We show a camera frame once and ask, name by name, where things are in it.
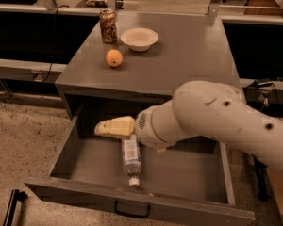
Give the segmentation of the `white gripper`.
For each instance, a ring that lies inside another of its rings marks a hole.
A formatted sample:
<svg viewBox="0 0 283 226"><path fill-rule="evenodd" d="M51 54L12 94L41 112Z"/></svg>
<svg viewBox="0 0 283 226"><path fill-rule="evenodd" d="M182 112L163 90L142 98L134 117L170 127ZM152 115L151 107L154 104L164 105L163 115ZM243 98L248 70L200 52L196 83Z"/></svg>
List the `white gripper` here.
<svg viewBox="0 0 283 226"><path fill-rule="evenodd" d="M136 121L130 116L100 121L94 133L101 137L130 139L134 128L138 141L157 149L158 153L166 152L167 147L179 141L179 124L169 105L151 106L143 110Z"/></svg>

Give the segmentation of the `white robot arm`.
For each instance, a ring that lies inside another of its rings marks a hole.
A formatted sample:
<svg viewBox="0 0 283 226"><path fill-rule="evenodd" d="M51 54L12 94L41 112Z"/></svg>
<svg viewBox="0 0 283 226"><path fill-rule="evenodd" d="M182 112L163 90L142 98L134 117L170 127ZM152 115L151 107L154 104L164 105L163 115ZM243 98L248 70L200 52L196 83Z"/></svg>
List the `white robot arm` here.
<svg viewBox="0 0 283 226"><path fill-rule="evenodd" d="M138 114L101 121L94 133L129 139L158 152L193 137L208 137L254 155L283 175L283 121L256 111L235 87L208 81L181 85L170 101Z"/></svg>

